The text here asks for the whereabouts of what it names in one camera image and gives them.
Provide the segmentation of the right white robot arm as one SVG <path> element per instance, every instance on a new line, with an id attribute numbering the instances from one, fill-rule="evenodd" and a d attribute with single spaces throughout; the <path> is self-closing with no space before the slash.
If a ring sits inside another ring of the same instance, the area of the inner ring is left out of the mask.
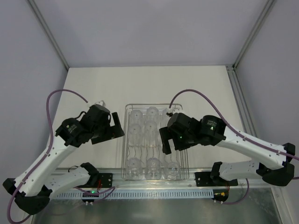
<path id="1" fill-rule="evenodd" d="M 206 115 L 196 120 L 183 113 L 171 113 L 167 125 L 160 128 L 159 133 L 164 154 L 171 154 L 171 140 L 178 151 L 196 145 L 217 146 L 251 158 L 235 163 L 215 162 L 210 179 L 216 186 L 247 178 L 262 179 L 268 184 L 284 187 L 294 178 L 295 166 L 291 164 L 295 155 L 293 144 L 274 145 L 235 130 L 216 116 Z"/>

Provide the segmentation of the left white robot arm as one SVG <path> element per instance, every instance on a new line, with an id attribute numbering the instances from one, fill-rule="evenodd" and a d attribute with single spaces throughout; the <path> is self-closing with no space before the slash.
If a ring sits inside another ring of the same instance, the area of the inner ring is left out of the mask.
<path id="1" fill-rule="evenodd" d="M 35 215 L 42 211 L 56 195 L 78 186 L 93 187 L 100 174 L 90 163 L 82 163 L 75 170 L 59 178 L 50 178 L 53 171 L 81 145 L 93 145 L 124 136 L 118 113 L 110 112 L 102 105 L 94 104 L 83 117 L 65 119 L 45 149 L 34 163 L 17 178 L 3 182 L 16 205 Z"/>

